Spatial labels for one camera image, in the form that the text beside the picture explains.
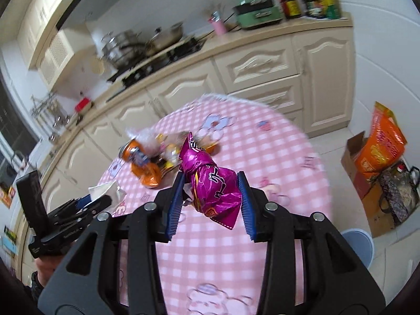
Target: metal screw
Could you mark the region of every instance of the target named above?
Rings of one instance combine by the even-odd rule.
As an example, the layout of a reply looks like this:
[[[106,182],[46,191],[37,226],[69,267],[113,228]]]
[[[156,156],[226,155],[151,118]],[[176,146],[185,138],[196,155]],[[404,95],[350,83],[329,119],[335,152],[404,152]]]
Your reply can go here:
[[[265,209],[268,211],[275,211],[278,208],[279,208],[279,205],[277,205],[275,202],[272,202],[272,201],[265,204]]]
[[[146,211],[154,211],[158,207],[154,202],[148,202],[144,204],[144,209]]]
[[[320,212],[314,213],[313,217],[315,221],[323,221],[325,219],[325,216]]]
[[[98,214],[98,216],[96,217],[99,221],[105,221],[109,218],[109,213],[107,212],[101,212],[100,214]]]

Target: tablecloth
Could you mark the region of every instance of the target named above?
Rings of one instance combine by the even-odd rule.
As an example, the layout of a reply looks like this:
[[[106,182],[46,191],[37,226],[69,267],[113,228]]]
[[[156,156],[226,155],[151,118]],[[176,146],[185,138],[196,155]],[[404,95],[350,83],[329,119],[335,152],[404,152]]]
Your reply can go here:
[[[252,187],[265,191],[270,201],[289,212],[309,216],[331,215],[329,183],[323,165],[301,130],[280,112],[255,102],[205,95],[161,119],[160,133],[192,131],[220,142],[213,159],[221,167],[245,171]],[[147,189],[115,159],[100,183],[113,179],[127,192],[113,216],[129,214],[153,201],[158,189]],[[160,188],[171,185],[166,178]],[[176,235],[168,244],[156,243],[159,273],[170,315],[256,313],[260,296],[265,243],[253,243],[241,214],[229,230],[192,205],[183,207]],[[300,246],[296,245],[297,303],[303,301]],[[121,303],[127,300],[127,242],[120,259]]]

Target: green electric cooker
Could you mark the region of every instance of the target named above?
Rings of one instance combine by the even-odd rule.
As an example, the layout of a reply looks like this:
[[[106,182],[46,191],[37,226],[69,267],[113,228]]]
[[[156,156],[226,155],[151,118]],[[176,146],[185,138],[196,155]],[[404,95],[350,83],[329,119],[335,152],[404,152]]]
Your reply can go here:
[[[273,25],[283,19],[273,0],[241,0],[233,10],[238,24],[246,30]]]

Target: purple snack bag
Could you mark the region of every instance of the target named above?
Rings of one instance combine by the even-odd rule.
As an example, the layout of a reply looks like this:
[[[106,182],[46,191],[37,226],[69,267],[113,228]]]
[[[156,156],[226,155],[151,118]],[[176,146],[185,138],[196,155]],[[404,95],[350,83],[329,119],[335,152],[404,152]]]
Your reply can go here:
[[[188,134],[179,159],[186,182],[192,185],[195,209],[233,229],[242,203],[236,173],[218,167],[205,150],[197,147],[192,133]]]

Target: human hand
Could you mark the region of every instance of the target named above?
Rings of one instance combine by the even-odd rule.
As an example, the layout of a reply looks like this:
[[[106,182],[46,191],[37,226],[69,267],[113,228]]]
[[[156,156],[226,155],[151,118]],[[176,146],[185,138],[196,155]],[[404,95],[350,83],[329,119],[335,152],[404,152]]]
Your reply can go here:
[[[38,281],[45,287],[64,256],[42,256],[35,259]]]

